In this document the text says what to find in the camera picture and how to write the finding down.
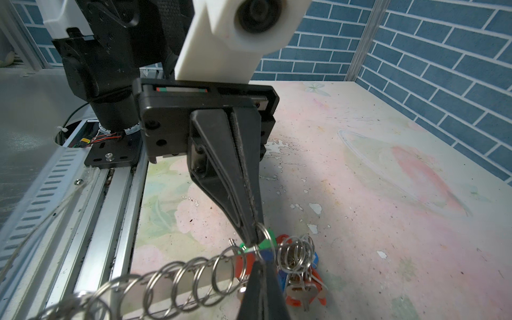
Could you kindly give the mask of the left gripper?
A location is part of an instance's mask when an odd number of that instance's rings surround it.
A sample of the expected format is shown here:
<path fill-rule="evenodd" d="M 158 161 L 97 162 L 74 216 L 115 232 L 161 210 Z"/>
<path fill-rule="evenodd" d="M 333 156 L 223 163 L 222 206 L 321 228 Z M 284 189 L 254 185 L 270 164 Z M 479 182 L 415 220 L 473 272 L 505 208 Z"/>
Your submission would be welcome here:
<path fill-rule="evenodd" d="M 188 143 L 192 181 L 222 209 L 246 245 L 263 240 L 259 162 L 275 125 L 276 90 L 270 85 L 138 78 L 133 97 L 147 155 L 184 154 Z"/>

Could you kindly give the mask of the large keyring with chain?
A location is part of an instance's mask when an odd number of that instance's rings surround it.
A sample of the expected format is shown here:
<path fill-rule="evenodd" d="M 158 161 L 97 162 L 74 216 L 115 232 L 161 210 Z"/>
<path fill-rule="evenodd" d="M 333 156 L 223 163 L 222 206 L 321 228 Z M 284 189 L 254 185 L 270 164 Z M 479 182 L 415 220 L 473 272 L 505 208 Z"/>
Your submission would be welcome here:
<path fill-rule="evenodd" d="M 269 229 L 262 225 L 259 228 L 264 241 Z M 258 245 L 248 248 L 257 249 Z M 237 296 L 237 249 L 238 245 L 231 243 L 214 257 L 174 261 L 145 275 L 123 275 L 95 292 L 75 293 L 47 307 L 37 318 L 174 319 L 214 307 L 231 295 Z"/>

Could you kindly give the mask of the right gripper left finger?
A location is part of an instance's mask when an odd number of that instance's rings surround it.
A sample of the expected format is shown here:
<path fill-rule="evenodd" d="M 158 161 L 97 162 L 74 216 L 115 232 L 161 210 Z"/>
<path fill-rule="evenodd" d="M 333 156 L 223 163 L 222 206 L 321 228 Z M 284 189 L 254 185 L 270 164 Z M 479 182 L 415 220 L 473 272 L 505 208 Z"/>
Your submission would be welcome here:
<path fill-rule="evenodd" d="M 265 319 L 264 293 L 266 278 L 264 267 L 265 265 L 258 261 L 253 265 L 236 320 Z"/>

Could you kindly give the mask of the bunch of coloured key tags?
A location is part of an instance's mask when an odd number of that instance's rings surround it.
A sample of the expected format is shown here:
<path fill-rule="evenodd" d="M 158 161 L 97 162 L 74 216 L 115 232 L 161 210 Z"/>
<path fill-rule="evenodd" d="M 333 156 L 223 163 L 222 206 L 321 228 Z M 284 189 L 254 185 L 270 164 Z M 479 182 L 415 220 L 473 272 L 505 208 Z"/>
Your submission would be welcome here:
<path fill-rule="evenodd" d="M 237 296 L 242 302 L 256 261 L 270 261 L 278 274 L 280 289 L 287 307 L 300 307 L 309 311 L 310 305 L 319 301 L 327 305 L 327 286 L 317 272 L 319 258 L 310 236 L 275 236 L 271 230 L 265 232 L 264 240 L 257 249 L 244 244 L 235 252 L 235 276 L 240 288 Z"/>

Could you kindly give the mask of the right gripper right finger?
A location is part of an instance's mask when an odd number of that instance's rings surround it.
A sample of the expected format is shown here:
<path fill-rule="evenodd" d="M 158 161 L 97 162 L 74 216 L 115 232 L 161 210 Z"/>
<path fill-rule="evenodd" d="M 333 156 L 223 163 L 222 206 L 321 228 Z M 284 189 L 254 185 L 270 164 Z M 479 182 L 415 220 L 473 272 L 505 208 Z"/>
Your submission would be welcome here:
<path fill-rule="evenodd" d="M 263 318 L 268 320 L 290 319 L 285 299 L 280 289 L 277 271 L 272 262 L 263 267 Z"/>

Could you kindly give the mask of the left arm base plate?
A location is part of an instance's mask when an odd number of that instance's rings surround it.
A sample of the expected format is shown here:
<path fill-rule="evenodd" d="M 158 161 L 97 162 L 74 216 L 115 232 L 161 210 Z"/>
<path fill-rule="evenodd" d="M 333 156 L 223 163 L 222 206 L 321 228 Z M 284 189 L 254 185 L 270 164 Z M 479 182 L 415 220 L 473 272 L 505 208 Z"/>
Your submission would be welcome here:
<path fill-rule="evenodd" d="M 134 167 L 139 162 L 142 145 L 140 133 L 97 139 L 91 144 L 84 165 L 100 169 Z"/>

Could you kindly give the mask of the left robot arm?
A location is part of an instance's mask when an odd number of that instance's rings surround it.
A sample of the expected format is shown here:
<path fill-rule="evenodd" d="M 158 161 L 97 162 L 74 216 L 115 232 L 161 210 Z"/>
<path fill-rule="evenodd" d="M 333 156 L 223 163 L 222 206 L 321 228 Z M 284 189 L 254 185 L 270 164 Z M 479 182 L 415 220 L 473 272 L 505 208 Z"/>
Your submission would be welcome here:
<path fill-rule="evenodd" d="M 284 1 L 39 1 L 75 96 L 149 161 L 184 155 L 242 241 L 264 240 L 259 164 L 279 103 L 250 79 L 279 46 Z"/>

